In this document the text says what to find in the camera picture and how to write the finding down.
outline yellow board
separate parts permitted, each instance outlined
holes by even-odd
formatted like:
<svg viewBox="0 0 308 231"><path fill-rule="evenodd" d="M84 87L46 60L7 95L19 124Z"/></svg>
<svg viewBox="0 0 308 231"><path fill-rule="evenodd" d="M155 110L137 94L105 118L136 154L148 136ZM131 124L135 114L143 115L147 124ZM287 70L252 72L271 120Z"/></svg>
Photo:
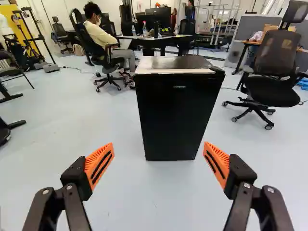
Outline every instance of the yellow board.
<svg viewBox="0 0 308 231"><path fill-rule="evenodd" d="M23 36L22 32L20 29L18 29L18 27L16 26L16 24L12 21L11 16L13 15L12 11L19 11L20 9L17 7L17 5L12 4L12 5L0 5L0 13L3 14L7 21L8 21L8 25L10 28L12 28L13 32L16 34L19 42L21 43L22 46L25 46L24 40L25 39L31 39L30 34L23 22L22 19L19 20L21 29L23 30L26 38ZM30 42L31 47L38 53L38 50L36 48L36 46L34 45L33 42Z"/></svg>

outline yellow shirt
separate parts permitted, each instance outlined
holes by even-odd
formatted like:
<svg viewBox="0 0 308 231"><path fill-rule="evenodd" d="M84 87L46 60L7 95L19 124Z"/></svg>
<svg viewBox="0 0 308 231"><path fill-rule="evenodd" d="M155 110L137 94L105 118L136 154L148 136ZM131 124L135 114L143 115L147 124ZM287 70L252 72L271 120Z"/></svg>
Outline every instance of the yellow shirt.
<svg viewBox="0 0 308 231"><path fill-rule="evenodd" d="M86 20L83 25L85 26L88 34L91 36L93 41L104 48L108 44L116 44L117 40L101 29L98 25Z"/></svg>

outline water bottle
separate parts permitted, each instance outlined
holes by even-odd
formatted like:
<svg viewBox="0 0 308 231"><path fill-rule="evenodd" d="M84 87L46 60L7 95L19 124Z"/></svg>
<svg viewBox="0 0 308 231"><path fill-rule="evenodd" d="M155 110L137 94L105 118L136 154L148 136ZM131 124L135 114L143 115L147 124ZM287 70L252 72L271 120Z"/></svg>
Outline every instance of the water bottle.
<svg viewBox="0 0 308 231"><path fill-rule="evenodd" d="M131 31L133 32L133 36L136 36L136 29L134 25L131 26Z"/></svg>
<svg viewBox="0 0 308 231"><path fill-rule="evenodd" d="M143 21L143 36L146 36L146 34L148 33L148 30L146 29L146 26L145 26L145 24L146 24L146 21Z"/></svg>

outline office chair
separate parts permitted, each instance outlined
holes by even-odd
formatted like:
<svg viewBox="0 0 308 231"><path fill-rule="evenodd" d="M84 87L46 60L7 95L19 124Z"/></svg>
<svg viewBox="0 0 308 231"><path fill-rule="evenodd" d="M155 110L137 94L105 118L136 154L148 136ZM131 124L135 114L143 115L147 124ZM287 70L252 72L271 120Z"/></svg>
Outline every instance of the office chair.
<svg viewBox="0 0 308 231"><path fill-rule="evenodd" d="M107 75L106 78L94 81L94 85L97 85L98 82L102 82L102 84L96 87L96 92L100 92L100 88L108 82L115 85L118 90L121 90L121 87L116 84L114 80L123 80L124 84L126 85L125 77L113 77L112 75L110 75L112 72L116 71L120 67L120 64L124 62L124 58L111 58L111 47L116 44L110 44L106 46L105 50L100 45L96 44L91 38L91 36L88 34L85 26L82 23L78 23L78 19L81 18L81 13L78 9L72 9L69 18L73 24L73 27L81 42L81 45L85 50L88 59L88 62L86 62L86 64L92 65L93 63L95 65L103 66L102 72Z"/></svg>
<svg viewBox="0 0 308 231"><path fill-rule="evenodd" d="M195 20L182 19L180 23L179 35L194 35L195 34ZM195 41L191 41L188 45L186 43L181 44L181 51L179 49L179 55L186 55L189 52L189 49L192 49L195 46Z"/></svg>
<svg viewBox="0 0 308 231"><path fill-rule="evenodd" d="M15 78L25 77L27 82L30 84L32 89L34 86L31 84L27 76L25 75L23 69L18 65L14 55L8 51L0 50L0 60L10 60L10 66L3 65L0 70L0 84ZM5 87L1 86L1 92L5 92ZM0 99L0 103L20 97L21 95L16 95L17 97L12 97L8 93L3 93L4 99Z"/></svg>
<svg viewBox="0 0 308 231"><path fill-rule="evenodd" d="M308 76L303 72L295 72L295 54L300 38L300 34L287 30L272 30L265 34L256 53L253 68L244 68L244 74L238 85L241 92L248 97L246 99L239 97L241 103L230 101L222 103L224 107L231 104L248 108L239 116L233 117L232 122L255 111L267 122L264 128L271 130L274 123L267 119L262 111L272 115L276 110L269 109L270 106L293 107L300 102L298 94L292 89L303 77Z"/></svg>
<svg viewBox="0 0 308 231"><path fill-rule="evenodd" d="M73 53L73 49L69 48L67 45L71 43L71 38L68 36L68 33L66 30L64 30L63 25L61 23L58 23L59 19L57 16L52 17L54 24L52 24L54 34L56 37L56 40L58 42L58 45L63 44L66 46L65 49L60 50L61 54L64 54L65 51L68 51L70 53Z"/></svg>
<svg viewBox="0 0 308 231"><path fill-rule="evenodd" d="M196 21L182 19L180 23L180 35L194 35L195 34Z"/></svg>

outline backpack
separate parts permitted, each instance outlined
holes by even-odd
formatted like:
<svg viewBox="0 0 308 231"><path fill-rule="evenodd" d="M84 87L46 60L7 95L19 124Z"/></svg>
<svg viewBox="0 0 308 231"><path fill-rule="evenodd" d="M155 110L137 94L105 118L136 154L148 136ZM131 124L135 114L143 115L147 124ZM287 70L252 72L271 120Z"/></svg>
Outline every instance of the backpack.
<svg viewBox="0 0 308 231"><path fill-rule="evenodd" d="M83 50L82 46L80 46L79 44L73 45L73 52L74 52L74 55L78 55L78 56L85 55L85 51Z"/></svg>

